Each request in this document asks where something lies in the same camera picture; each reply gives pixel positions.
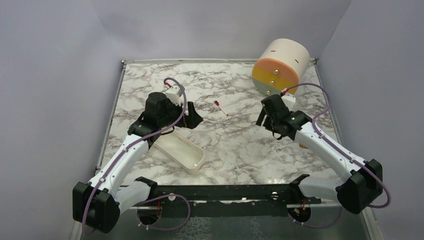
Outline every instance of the cable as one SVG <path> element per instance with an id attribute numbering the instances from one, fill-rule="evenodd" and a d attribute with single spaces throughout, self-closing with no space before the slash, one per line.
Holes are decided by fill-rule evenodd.
<path id="1" fill-rule="evenodd" d="M 303 227 L 307 227 L 307 228 L 310 228 L 310 229 L 326 229 L 326 228 L 329 228 L 329 227 L 332 227 L 332 226 L 336 225 L 342 219 L 344 211 L 345 211 L 345 209 L 343 207 L 341 207 L 341 211 L 340 211 L 340 214 L 338 215 L 338 217 L 332 223 L 329 223 L 329 224 L 323 225 L 323 226 L 307 225 L 307 224 L 304 224 L 303 222 L 297 221 L 290 214 L 288 214 L 288 216 L 291 219 L 293 219 L 293 221 L 295 223 L 297 223 L 299 225 L 302 225 Z"/>
<path id="2" fill-rule="evenodd" d="M 392 202 L 392 196 L 389 192 L 389 189 L 386 187 L 386 185 L 380 180 L 380 178 L 378 178 L 371 170 L 369 170 L 366 166 L 364 166 L 363 164 L 361 164 L 360 162 L 356 161 L 355 159 L 352 159 L 351 156 L 349 156 L 347 153 L 345 153 L 343 150 L 341 150 L 338 146 L 336 146 L 333 142 L 331 142 L 328 138 L 326 138 L 326 136 L 324 136 L 317 127 L 317 124 L 315 123 L 315 121 L 317 120 L 317 118 L 323 114 L 325 114 L 326 112 L 328 112 L 330 110 L 330 108 L 332 107 L 332 100 L 330 98 L 330 95 L 328 94 L 328 92 L 320 85 L 318 84 L 314 84 L 314 83 L 309 83 L 309 82 L 305 82 L 305 83 L 299 83 L 297 85 L 291 86 L 286 88 L 282 94 L 286 94 L 290 89 L 293 88 L 297 88 L 299 86 L 305 86 L 305 85 L 310 85 L 310 86 L 314 86 L 317 87 L 319 89 L 322 90 L 322 92 L 324 92 L 324 94 L 327 96 L 328 99 L 328 106 L 326 109 L 324 109 L 324 111 L 318 113 L 317 115 L 315 115 L 312 118 L 312 127 L 315 130 L 315 132 L 324 140 L 326 141 L 333 149 L 335 149 L 337 152 L 339 152 L 341 155 L 343 155 L 345 158 L 349 159 L 352 163 L 358 165 L 359 167 L 361 167 L 363 170 L 365 170 L 372 178 L 375 179 L 375 181 L 377 181 L 378 184 L 380 184 L 382 186 L 382 188 L 385 191 L 385 194 L 387 195 L 387 202 L 383 205 L 369 205 L 368 207 L 370 208 L 375 208 L 375 209 L 382 209 L 385 208 L 387 206 L 390 205 L 390 203 Z"/>
<path id="3" fill-rule="evenodd" d="M 190 208 L 190 203 L 189 203 L 189 201 L 187 200 L 187 198 L 185 198 L 185 197 L 183 197 L 183 196 L 181 196 L 181 195 L 179 195 L 179 194 L 167 194 L 167 195 L 163 195 L 163 196 L 158 196 L 158 197 L 155 197 L 155 198 L 152 198 L 152 199 L 146 200 L 146 201 L 141 201 L 141 202 L 139 202 L 138 204 L 148 204 L 148 203 L 150 203 L 150 202 L 154 202 L 154 201 L 156 201 L 156 200 L 164 199 L 164 198 L 168 198 L 168 197 L 178 197 L 178 198 L 181 198 L 181 199 L 183 199 L 183 200 L 184 200 L 184 202 L 187 204 L 188 214 L 187 214 L 187 217 L 185 218 L 184 222 L 182 222 L 180 225 L 175 226 L 175 227 L 170 227 L 170 228 L 161 228 L 161 227 L 155 227 L 155 226 L 144 225 L 144 224 L 140 221 L 140 223 L 138 224 L 138 226 L 139 226 L 139 227 L 140 227 L 140 226 L 143 226 L 143 227 L 146 227 L 147 229 L 154 229 L 154 230 L 160 230 L 160 231 L 173 231 L 173 230 L 177 230 L 177 229 L 181 228 L 182 226 L 186 225 L 186 223 L 187 223 L 187 222 L 189 221 L 189 219 L 190 219 L 190 214 L 191 214 L 191 212 L 192 212 L 192 209 Z"/>
<path id="4" fill-rule="evenodd" d="M 118 156 L 115 158 L 115 160 L 113 160 L 113 162 L 112 162 L 112 164 L 110 164 L 110 167 L 106 170 L 106 171 L 104 171 L 104 174 L 103 174 L 103 176 L 101 176 L 101 178 L 100 179 L 105 179 L 107 176 L 108 176 L 108 174 L 112 171 L 112 169 L 114 168 L 114 166 L 115 166 L 115 164 L 122 158 L 122 156 L 127 152 L 127 151 L 129 151 L 130 149 L 131 149 L 131 147 L 133 147 L 134 145 L 136 145 L 136 144 L 138 144 L 138 143 L 140 143 L 140 142 L 142 142 L 142 141 L 144 141 L 144 140 L 146 140 L 146 139 L 148 139 L 148 138 L 150 138 L 150 137 L 153 137 L 153 136 L 155 136 L 155 135 L 158 135 L 158 134 L 161 134 L 162 132 L 164 132 L 164 131 L 166 131 L 166 130 L 168 130 L 168 129 L 170 129 L 170 128 L 172 128 L 173 126 L 175 126 L 180 120 L 181 120 L 181 118 L 184 116 L 184 113 L 186 112 L 186 107 L 187 107 L 187 96 L 186 96 L 186 92 L 185 92 L 185 88 L 177 81 L 177 80 L 175 80 L 175 79 L 173 79 L 172 77 L 167 77 L 167 78 L 165 78 L 164 80 L 163 80 L 163 84 L 164 85 L 170 85 L 169 83 L 167 83 L 167 80 L 170 80 L 170 81 L 173 81 L 180 89 L 181 89 L 181 92 L 182 92 L 182 97 L 184 98 L 184 104 L 182 105 L 182 111 L 181 111 L 181 114 L 179 115 L 179 117 L 173 122 L 173 123 L 171 123 L 169 126 L 167 126 L 167 127 L 165 127 L 165 128 L 162 128 L 161 130 L 159 130 L 159 131 L 156 131 L 156 132 L 153 132 L 153 133 L 151 133 L 151 134 L 148 134 L 148 135 L 146 135 L 146 136 L 143 136 L 142 138 L 140 138 L 140 139 L 138 139 L 138 140 L 135 140 L 135 141 L 133 141 L 132 143 L 130 143 L 124 150 L 122 150 L 119 154 L 118 154 Z M 99 187 L 100 187 L 100 185 L 102 184 L 102 182 L 99 180 L 98 181 L 98 183 L 95 185 L 95 187 L 93 188 L 93 190 L 91 191 L 91 194 L 90 194 L 90 196 L 88 197 L 88 200 L 87 200 L 87 204 L 85 205 L 85 209 L 84 209 L 84 214 L 82 215 L 82 232 L 85 234 L 85 235 L 90 235 L 90 234 L 92 234 L 94 231 L 95 231 L 95 229 L 93 229 L 93 231 L 91 231 L 91 232 L 86 232 L 86 222 L 87 222 L 87 215 L 88 215 L 88 213 L 89 213 L 89 208 L 90 208 L 90 204 L 91 204 L 91 202 L 92 202 L 92 200 L 93 200 L 93 197 L 94 197 L 94 194 L 96 193 L 96 191 L 97 191 L 97 189 L 99 189 Z"/>

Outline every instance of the marker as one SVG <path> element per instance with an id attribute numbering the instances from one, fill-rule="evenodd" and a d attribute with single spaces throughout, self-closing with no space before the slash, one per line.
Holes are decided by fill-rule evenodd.
<path id="1" fill-rule="evenodd" d="M 215 105 L 217 105 L 218 106 L 218 108 L 219 109 L 221 109 L 221 111 L 226 115 L 226 116 L 228 116 L 228 113 L 226 113 L 225 111 L 224 111 L 224 109 L 220 106 L 220 103 L 218 102 L 218 101 L 214 101 L 214 103 L 215 103 Z"/>

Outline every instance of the white marble surface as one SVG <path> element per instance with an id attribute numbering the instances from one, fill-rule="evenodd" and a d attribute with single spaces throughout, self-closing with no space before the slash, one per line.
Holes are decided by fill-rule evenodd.
<path id="1" fill-rule="evenodd" d="M 276 140 L 255 125 L 261 111 L 259 93 L 251 80 L 252 63 L 143 63 L 128 64 L 122 81 L 102 166 L 123 142 L 127 129 L 142 113 L 151 92 L 163 92 L 163 79 L 173 77 L 186 88 L 203 122 L 193 130 L 176 130 L 205 151 L 205 163 L 188 173 L 157 148 L 152 147 L 131 169 L 123 185 L 143 176 L 162 185 L 275 184 L 289 183 L 300 174 L 336 178 L 336 174 L 310 150 L 289 138 Z M 311 64 L 301 82 L 319 84 Z M 313 86 L 299 87 L 293 110 L 310 116 L 326 106 L 323 93 Z M 229 113 L 226 117 L 216 105 Z M 318 125 L 334 139 L 327 114 Z"/>

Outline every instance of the metal frame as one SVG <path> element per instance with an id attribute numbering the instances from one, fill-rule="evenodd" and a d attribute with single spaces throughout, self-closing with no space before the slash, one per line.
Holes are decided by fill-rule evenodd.
<path id="1" fill-rule="evenodd" d="M 100 155 L 99 155 L 99 158 L 98 158 L 98 162 L 97 162 L 95 171 L 99 170 L 102 166 L 102 161 L 103 161 L 103 157 L 104 157 L 104 153 L 105 153 L 105 149 L 106 149 L 106 144 L 107 144 L 108 136 L 109 136 L 111 125 L 112 125 L 112 119 L 113 119 L 113 116 L 115 114 L 115 109 L 116 109 L 116 105 L 118 103 L 118 97 L 119 97 L 119 93 L 120 93 L 120 90 L 121 90 L 121 85 L 122 85 L 122 81 L 124 79 L 127 64 L 255 63 L 256 61 L 257 61 L 257 59 L 211 59 L 211 58 L 123 60 L 122 61 L 122 71 L 121 71 L 121 75 L 120 75 L 120 78 L 119 78 L 118 88 L 117 88 L 117 91 L 116 91 L 116 94 L 115 94 L 115 99 L 114 99 L 114 102 L 113 102 L 112 111 L 111 111 L 111 114 L 110 114 L 110 117 L 109 117 L 109 122 L 108 122 L 108 125 L 107 125 L 106 133 L 105 133 L 105 136 L 104 136 L 104 139 L 103 139 L 103 144 L 102 144 L 101 152 L 100 152 Z M 318 59 L 313 58 L 313 59 L 310 60 L 310 62 L 312 64 L 314 64 L 319 84 L 321 86 L 323 86 L 323 82 L 322 82 L 321 76 L 320 76 L 319 71 L 318 71 L 318 66 L 317 66 Z M 324 95 L 324 98 L 325 98 L 325 102 L 328 104 L 327 96 Z M 339 125 L 337 123 L 337 119 L 336 119 L 335 114 L 334 114 L 332 109 L 330 110 L 329 114 L 330 114 L 330 118 L 331 118 L 331 121 L 332 121 L 333 126 L 334 126 L 335 135 L 337 137 L 337 140 L 338 140 L 339 143 L 342 143 L 341 133 L 340 133 L 340 130 L 339 130 L 339 127 L 338 127 Z M 331 202 L 331 201 L 323 201 L 322 203 L 312 204 L 312 205 L 314 205 L 314 206 L 318 205 L 320 207 L 340 206 L 340 204 L 338 204 L 336 202 Z M 286 206 L 287 206 L 287 208 L 290 208 L 290 207 L 297 207 L 298 205 L 287 204 Z M 135 206 L 135 207 L 132 207 L 132 208 L 142 209 L 142 208 L 146 208 L 146 206 L 144 206 L 144 207 Z M 374 217 L 372 210 L 369 207 L 367 207 L 366 209 L 364 209 L 362 211 L 361 214 L 362 214 L 362 217 L 363 217 L 364 222 L 366 224 L 366 227 L 368 229 L 368 233 L 369 233 L 370 238 L 372 240 L 382 240 L 383 237 L 382 237 L 380 228 L 378 226 L 378 223 L 377 223 L 377 221 Z M 77 240 L 77 239 L 80 239 L 81 235 L 82 235 L 82 224 L 80 222 L 75 222 L 74 226 L 72 228 L 72 232 L 71 232 L 69 239 L 70 240 Z"/>

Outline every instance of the purple cable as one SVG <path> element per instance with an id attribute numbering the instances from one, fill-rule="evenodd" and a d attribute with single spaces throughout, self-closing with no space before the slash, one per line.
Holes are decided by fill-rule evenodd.
<path id="1" fill-rule="evenodd" d="M 299 221 L 297 221 L 297 220 L 295 220 L 292 217 L 292 215 L 289 214 L 288 216 L 291 219 L 293 219 L 295 223 L 297 223 L 299 225 L 302 225 L 302 227 L 307 227 L 307 228 L 310 228 L 310 229 L 326 229 L 326 228 L 329 228 L 329 227 L 332 227 L 332 226 L 336 225 L 340 221 L 340 219 L 342 219 L 344 211 L 345 211 L 345 209 L 343 207 L 341 207 L 340 214 L 338 215 L 338 217 L 332 223 L 329 223 L 329 224 L 323 225 L 323 226 L 315 226 L 315 225 L 307 225 L 307 224 L 303 224 L 302 225 L 302 223 L 299 222 Z"/>
<path id="2" fill-rule="evenodd" d="M 136 145 L 136 144 L 138 144 L 138 143 L 140 143 L 140 142 L 142 142 L 142 141 L 144 141 L 144 140 L 146 140 L 146 139 L 148 139 L 148 138 L 150 138 L 150 137 L 153 137 L 153 136 L 155 136 L 155 135 L 158 135 L 158 134 L 160 134 L 160 133 L 162 133 L 162 132 L 164 132 L 164 131 L 166 131 L 166 130 L 168 130 L 168 129 L 170 129 L 170 128 L 172 128 L 173 126 L 175 126 L 180 120 L 181 120 L 181 118 L 184 116 L 184 113 L 186 112 L 186 107 L 187 107 L 187 96 L 186 96 L 186 92 L 185 92 L 185 88 L 177 81 L 177 80 L 175 80 L 175 79 L 173 79 L 172 77 L 167 77 L 167 78 L 165 78 L 164 80 L 163 80 L 163 84 L 164 85 L 167 85 L 167 80 L 171 80 L 171 81 L 173 81 L 180 89 L 181 89 L 181 92 L 182 92 L 182 97 L 184 98 L 184 104 L 182 105 L 182 111 L 181 111 L 181 114 L 179 115 L 179 117 L 173 122 L 173 123 L 171 123 L 171 125 L 169 125 L 169 126 L 167 126 L 167 127 L 165 127 L 165 128 L 162 128 L 161 130 L 159 130 L 159 131 L 156 131 L 156 132 L 153 132 L 153 133 L 151 133 L 151 134 L 149 134 L 149 135 L 146 135 L 146 136 L 143 136 L 142 138 L 140 138 L 140 139 L 138 139 L 138 140 L 135 140 L 135 141 L 133 141 L 132 143 L 130 143 L 125 149 L 126 149 L 126 151 L 129 151 L 130 149 L 131 149 L 131 147 L 132 146 L 134 146 L 134 145 Z M 112 169 L 114 168 L 114 166 L 115 166 L 115 164 L 122 158 L 122 156 L 126 153 L 126 151 L 125 150 L 122 150 L 120 153 L 119 153 L 119 155 L 115 158 L 115 160 L 110 164 L 110 167 L 106 170 L 106 171 L 104 171 L 104 174 L 103 174 L 103 176 L 101 176 L 101 178 L 103 178 L 103 179 L 105 179 L 107 176 L 108 176 L 108 174 L 112 171 Z M 87 204 L 85 205 L 85 209 L 84 209 L 84 214 L 82 215 L 82 232 L 85 234 L 85 235 L 90 235 L 90 234 L 92 234 L 94 231 L 95 231 L 95 229 L 93 229 L 93 231 L 91 231 L 91 232 L 86 232 L 86 222 L 87 222 L 87 214 L 89 213 L 89 207 L 90 207 L 90 203 L 92 202 L 92 200 L 93 200 L 93 198 L 94 198 L 94 194 L 96 193 L 96 191 L 97 191 L 97 189 L 99 189 L 99 186 L 102 184 L 102 182 L 99 180 L 98 181 L 98 183 L 95 185 L 95 187 L 93 188 L 93 190 L 91 191 L 91 194 L 90 194 L 90 196 L 88 197 L 88 200 L 87 200 Z"/>
<path id="3" fill-rule="evenodd" d="M 363 164 L 361 164 L 360 162 L 354 160 L 351 158 L 351 156 L 349 156 L 347 153 L 345 153 L 343 150 L 341 150 L 338 146 L 336 146 L 333 142 L 331 142 L 328 138 L 326 138 L 325 136 L 323 136 L 323 134 L 318 130 L 317 124 L 315 123 L 315 121 L 317 120 L 317 118 L 323 114 L 325 114 L 326 112 L 328 112 L 332 106 L 332 101 L 330 98 L 330 95 L 328 94 L 328 92 L 320 85 L 318 84 L 314 84 L 314 83 L 309 83 L 309 82 L 305 82 L 305 83 L 299 83 L 297 85 L 288 87 L 284 93 L 288 92 L 290 89 L 299 87 L 299 86 L 304 86 L 304 85 L 310 85 L 310 86 L 314 86 L 317 87 L 319 89 L 321 89 L 324 94 L 327 96 L 328 99 L 328 106 L 326 109 L 324 109 L 324 111 L 318 113 L 317 115 L 315 115 L 312 118 L 312 127 L 315 130 L 315 132 L 322 138 L 324 139 L 324 141 L 326 141 L 333 149 L 335 149 L 337 152 L 339 152 L 341 155 L 343 155 L 345 158 L 349 159 L 352 163 L 358 165 L 359 167 L 361 167 L 363 170 L 365 170 L 369 175 L 371 175 L 372 178 L 375 179 L 375 181 L 377 181 L 378 184 L 380 184 L 382 186 L 382 188 L 385 191 L 385 194 L 387 195 L 387 202 L 383 205 L 369 205 L 368 207 L 370 208 L 375 208 L 375 209 L 382 209 L 385 208 L 387 206 L 390 205 L 390 203 L 392 202 L 392 196 L 389 192 L 389 189 L 386 187 L 386 185 L 380 180 L 380 178 L 378 178 L 371 170 L 369 170 L 367 167 L 365 167 Z"/>
<path id="4" fill-rule="evenodd" d="M 148 228 L 148 229 L 154 229 L 154 230 L 160 230 L 160 231 L 174 231 L 174 230 L 177 230 L 177 229 L 181 228 L 182 226 L 186 225 L 186 223 L 187 223 L 187 222 L 189 221 L 189 219 L 190 219 L 190 214 L 191 214 L 192 210 L 191 210 L 191 208 L 190 208 L 190 203 L 189 203 L 189 201 L 187 200 L 187 198 L 185 198 L 185 197 L 183 197 L 183 196 L 181 196 L 181 195 L 178 195 L 178 194 L 167 194 L 167 195 L 158 196 L 158 197 L 155 197 L 155 198 L 152 198 L 152 199 L 146 200 L 146 201 L 141 201 L 141 202 L 139 202 L 138 204 L 147 204 L 147 203 L 154 202 L 154 201 L 156 201 L 156 200 L 164 199 L 164 198 L 168 198 L 168 197 L 179 197 L 179 198 L 183 199 L 183 200 L 184 200 L 184 202 L 187 204 L 188 214 L 187 214 L 187 217 L 185 218 L 184 222 L 182 222 L 180 225 L 175 226 L 175 227 L 170 227 L 170 228 L 161 228 L 161 227 L 155 227 L 155 226 L 150 226 L 150 225 L 144 225 L 144 224 L 140 221 L 140 224 L 139 224 L 138 226 L 143 226 L 143 227 L 146 227 L 146 228 Z"/>

